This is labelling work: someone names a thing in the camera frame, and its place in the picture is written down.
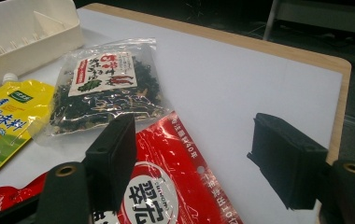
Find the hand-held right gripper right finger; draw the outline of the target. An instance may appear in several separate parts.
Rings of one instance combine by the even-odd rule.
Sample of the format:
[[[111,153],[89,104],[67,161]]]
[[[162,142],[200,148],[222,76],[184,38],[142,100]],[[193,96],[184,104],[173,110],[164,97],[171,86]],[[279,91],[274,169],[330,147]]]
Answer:
[[[313,209],[328,150],[276,116],[258,113],[252,160],[288,209]]]

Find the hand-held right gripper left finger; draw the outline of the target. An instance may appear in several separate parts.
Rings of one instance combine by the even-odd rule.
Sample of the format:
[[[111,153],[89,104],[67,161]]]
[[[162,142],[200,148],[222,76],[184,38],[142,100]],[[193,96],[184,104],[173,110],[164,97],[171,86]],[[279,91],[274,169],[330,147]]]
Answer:
[[[113,119],[86,151],[95,211],[118,212],[136,163],[135,117]]]

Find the red seasoning packet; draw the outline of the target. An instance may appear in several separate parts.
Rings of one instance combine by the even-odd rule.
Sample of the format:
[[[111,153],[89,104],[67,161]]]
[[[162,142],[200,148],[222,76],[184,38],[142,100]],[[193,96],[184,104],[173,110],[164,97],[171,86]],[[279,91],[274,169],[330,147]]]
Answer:
[[[135,130],[136,163],[118,212],[95,211],[83,161],[23,189],[0,188],[0,224],[244,224],[176,113]]]

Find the clear dried seaweed packet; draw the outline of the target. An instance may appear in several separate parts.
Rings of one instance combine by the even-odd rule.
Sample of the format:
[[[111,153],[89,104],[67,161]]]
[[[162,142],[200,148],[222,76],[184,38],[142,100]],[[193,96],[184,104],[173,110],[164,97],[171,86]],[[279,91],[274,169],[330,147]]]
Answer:
[[[34,121],[29,134],[45,144],[105,127],[126,114],[139,124],[168,114],[156,47],[154,38],[129,38],[65,54],[46,117]]]

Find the yellow spout pouch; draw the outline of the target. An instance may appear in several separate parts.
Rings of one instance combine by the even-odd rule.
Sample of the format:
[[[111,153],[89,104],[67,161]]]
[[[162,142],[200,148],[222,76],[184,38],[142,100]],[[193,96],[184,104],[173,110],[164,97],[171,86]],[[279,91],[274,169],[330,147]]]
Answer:
[[[0,86],[0,169],[31,139],[27,129],[48,114],[53,92],[49,84],[5,75]]]

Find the white plastic container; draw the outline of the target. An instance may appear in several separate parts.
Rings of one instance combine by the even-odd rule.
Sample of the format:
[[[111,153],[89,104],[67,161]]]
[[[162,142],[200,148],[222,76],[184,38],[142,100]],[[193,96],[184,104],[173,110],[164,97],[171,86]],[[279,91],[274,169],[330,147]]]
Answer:
[[[21,76],[84,44],[73,0],[0,2],[0,83]]]

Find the white paper sheet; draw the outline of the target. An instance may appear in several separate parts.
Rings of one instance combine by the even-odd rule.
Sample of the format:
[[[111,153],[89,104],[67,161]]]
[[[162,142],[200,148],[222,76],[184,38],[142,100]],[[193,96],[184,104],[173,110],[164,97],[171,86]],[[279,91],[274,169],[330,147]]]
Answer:
[[[286,120],[336,160],[348,61],[102,4],[78,16],[87,46],[156,39],[163,94],[244,224],[318,224],[316,210],[287,209],[249,159],[254,117]]]

